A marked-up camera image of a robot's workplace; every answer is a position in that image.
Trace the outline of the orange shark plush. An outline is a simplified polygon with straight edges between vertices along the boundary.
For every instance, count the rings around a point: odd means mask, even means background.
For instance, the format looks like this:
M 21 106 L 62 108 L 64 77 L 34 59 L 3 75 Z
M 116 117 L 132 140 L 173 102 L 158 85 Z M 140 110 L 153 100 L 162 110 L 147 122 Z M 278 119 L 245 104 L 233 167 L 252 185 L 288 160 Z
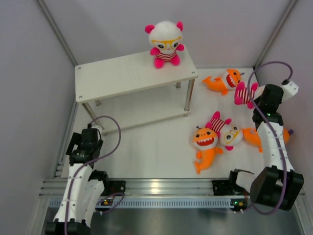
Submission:
M 196 158 L 199 161 L 194 161 L 196 173 L 200 173 L 209 169 L 217 154 L 223 154 L 224 151 L 217 146 L 218 135 L 210 128 L 200 128 L 193 135 L 192 145 L 197 149 Z
M 226 69 L 225 72 L 220 77 L 208 76 L 202 81 L 207 88 L 211 91 L 221 93 L 226 95 L 229 91 L 233 91 L 242 81 L 242 76 L 244 72 L 240 72 L 237 69 Z
M 243 133 L 244 140 L 248 144 L 257 147 L 260 153 L 263 152 L 261 139 L 260 139 L 256 129 L 253 129 L 253 128 L 242 129 L 242 133 Z M 284 143 L 285 144 L 289 142 L 290 136 L 292 134 L 293 134 L 293 130 L 292 129 L 287 130 L 287 129 L 284 128 L 284 130 L 283 130 L 283 139 L 284 139 Z

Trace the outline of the pink white plush with glasses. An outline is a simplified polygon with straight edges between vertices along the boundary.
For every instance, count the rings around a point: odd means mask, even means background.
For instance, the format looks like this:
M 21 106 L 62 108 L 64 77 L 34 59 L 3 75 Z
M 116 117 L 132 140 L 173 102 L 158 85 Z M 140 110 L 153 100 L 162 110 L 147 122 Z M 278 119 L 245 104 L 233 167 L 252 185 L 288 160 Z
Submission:
M 150 55 L 154 57 L 154 67 L 160 69 L 169 62 L 174 66 L 180 64 L 179 51 L 184 51 L 183 22 L 161 21 L 155 25 L 149 24 L 144 30 L 152 45 Z

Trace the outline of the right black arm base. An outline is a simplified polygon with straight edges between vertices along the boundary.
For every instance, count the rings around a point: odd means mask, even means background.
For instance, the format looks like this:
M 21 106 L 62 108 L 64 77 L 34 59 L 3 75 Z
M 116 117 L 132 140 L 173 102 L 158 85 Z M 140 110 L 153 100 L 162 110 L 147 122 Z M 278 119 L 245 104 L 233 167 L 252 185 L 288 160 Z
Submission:
M 249 193 L 243 188 L 229 180 L 213 180 L 213 193 L 215 196 L 249 196 Z

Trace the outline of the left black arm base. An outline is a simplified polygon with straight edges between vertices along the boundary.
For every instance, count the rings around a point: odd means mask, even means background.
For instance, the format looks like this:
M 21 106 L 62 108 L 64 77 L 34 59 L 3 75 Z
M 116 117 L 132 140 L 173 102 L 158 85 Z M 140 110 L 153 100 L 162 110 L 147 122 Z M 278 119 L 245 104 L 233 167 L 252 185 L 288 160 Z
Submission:
M 125 193 L 126 181 L 124 180 L 109 180 L 107 195 L 114 193 Z

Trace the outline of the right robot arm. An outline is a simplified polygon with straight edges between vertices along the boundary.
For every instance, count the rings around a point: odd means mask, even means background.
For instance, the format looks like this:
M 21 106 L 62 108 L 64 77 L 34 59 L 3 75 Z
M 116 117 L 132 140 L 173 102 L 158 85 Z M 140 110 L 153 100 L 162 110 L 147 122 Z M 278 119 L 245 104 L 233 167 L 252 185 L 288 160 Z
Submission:
M 252 104 L 252 120 L 263 148 L 265 167 L 259 173 L 235 169 L 230 172 L 228 188 L 233 194 L 246 191 L 251 205 L 259 214 L 270 215 L 278 209 L 289 211 L 302 186 L 304 177 L 296 173 L 289 161 L 283 139 L 283 120 L 279 105 L 297 94 L 299 87 L 290 82 L 277 86 L 267 84 Z

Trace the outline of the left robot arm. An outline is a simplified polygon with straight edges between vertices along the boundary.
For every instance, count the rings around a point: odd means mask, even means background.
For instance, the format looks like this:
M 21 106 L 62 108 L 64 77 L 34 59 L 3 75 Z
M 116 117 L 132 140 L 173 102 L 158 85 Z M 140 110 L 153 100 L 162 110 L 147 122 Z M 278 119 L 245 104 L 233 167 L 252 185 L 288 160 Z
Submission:
M 103 140 L 97 128 L 73 133 L 66 154 L 69 171 L 66 189 L 46 235 L 90 235 L 91 219 L 99 197 L 109 193 L 111 186 L 106 172 L 94 170 Z

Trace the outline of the white two-tier shelf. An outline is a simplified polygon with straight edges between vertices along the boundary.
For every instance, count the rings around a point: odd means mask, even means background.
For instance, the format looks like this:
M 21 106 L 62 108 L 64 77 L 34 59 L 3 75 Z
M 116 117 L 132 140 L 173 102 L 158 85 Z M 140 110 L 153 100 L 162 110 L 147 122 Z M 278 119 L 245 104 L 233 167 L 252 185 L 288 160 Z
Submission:
M 198 72 L 187 50 L 179 55 L 160 69 L 147 51 L 76 66 L 74 129 L 95 120 L 106 134 L 187 117 Z

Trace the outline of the aluminium front rail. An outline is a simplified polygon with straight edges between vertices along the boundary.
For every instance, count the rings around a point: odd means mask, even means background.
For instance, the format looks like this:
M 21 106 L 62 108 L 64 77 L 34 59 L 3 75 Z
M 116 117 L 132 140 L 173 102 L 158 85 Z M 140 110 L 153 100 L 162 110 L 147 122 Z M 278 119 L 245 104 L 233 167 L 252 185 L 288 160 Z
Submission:
M 213 196 L 213 180 L 209 178 L 181 179 L 113 179 L 126 181 L 125 195 L 141 196 Z

